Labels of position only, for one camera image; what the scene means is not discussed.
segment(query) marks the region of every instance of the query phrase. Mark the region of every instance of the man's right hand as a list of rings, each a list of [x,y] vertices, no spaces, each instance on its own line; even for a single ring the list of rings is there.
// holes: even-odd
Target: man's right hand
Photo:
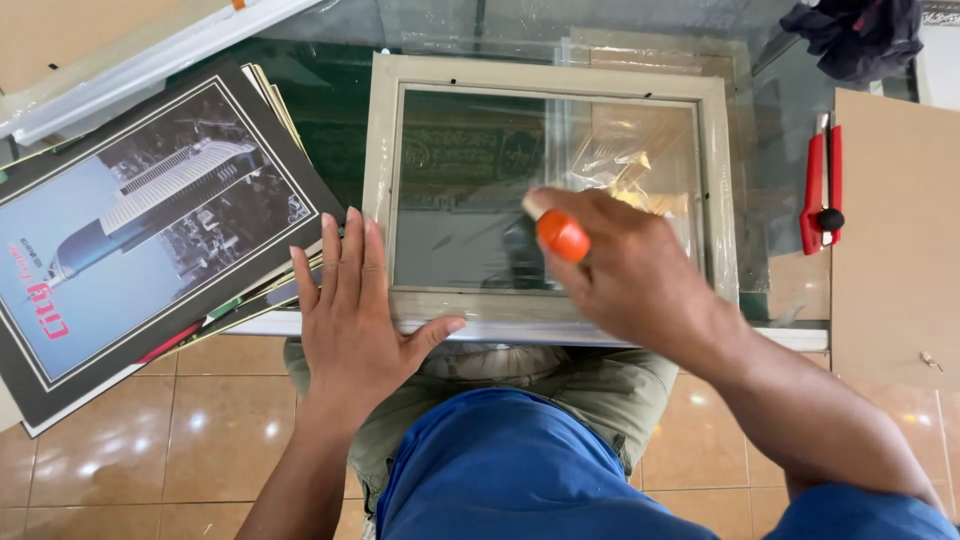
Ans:
[[[566,212],[589,236],[580,264],[541,248],[547,271],[603,331],[680,363],[714,342],[717,331],[742,323],[690,262],[665,218],[597,189],[535,187],[527,197],[539,209]]]

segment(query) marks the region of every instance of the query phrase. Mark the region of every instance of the red utility knife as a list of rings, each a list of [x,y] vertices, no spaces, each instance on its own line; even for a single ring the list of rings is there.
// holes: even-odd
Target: red utility knife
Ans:
[[[840,241],[843,216],[843,148],[832,112],[817,115],[817,133],[806,155],[806,196],[800,212],[804,255]]]

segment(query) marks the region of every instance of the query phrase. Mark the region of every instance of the glass panel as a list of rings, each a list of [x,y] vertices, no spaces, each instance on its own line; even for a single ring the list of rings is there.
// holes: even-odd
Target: glass panel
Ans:
[[[557,290],[520,207],[533,184],[606,188],[665,215],[703,268],[694,120],[686,104],[407,89],[394,285]]]

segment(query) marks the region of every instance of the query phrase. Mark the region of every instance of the stack of posters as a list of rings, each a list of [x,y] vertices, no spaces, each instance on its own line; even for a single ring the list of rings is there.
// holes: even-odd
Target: stack of posters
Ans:
[[[37,435],[151,358],[294,302],[288,246],[319,265],[321,213],[346,218],[276,87],[229,58],[65,146],[0,184],[0,430]]]

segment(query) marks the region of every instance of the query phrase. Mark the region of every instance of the white frame border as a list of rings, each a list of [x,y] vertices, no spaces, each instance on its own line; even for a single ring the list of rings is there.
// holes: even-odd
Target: white frame border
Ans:
[[[454,92],[472,90],[499,95],[544,92],[588,99],[682,101],[697,106],[704,177],[704,225],[708,238],[704,244],[708,275],[718,293],[728,301],[737,303],[736,287],[717,286],[721,282],[730,282],[731,276],[736,283],[735,249],[716,249],[718,245],[735,246],[731,197],[723,196],[725,191],[730,190],[731,165],[727,103],[722,80],[376,53],[372,67],[363,210],[376,219],[384,231],[388,268],[393,268],[390,254],[395,242],[393,188],[399,170],[396,145],[402,128],[401,85],[448,86]],[[707,197],[711,192],[716,195]],[[534,303],[530,302],[532,298],[536,299]],[[539,323],[557,326],[557,330],[562,324],[582,326],[584,322],[566,297],[524,294],[391,290],[391,312],[401,326],[448,313],[466,315],[468,321],[483,320],[486,324],[511,326],[516,323]],[[548,333],[560,337],[559,332]],[[582,338],[584,343],[591,342],[586,335]]]

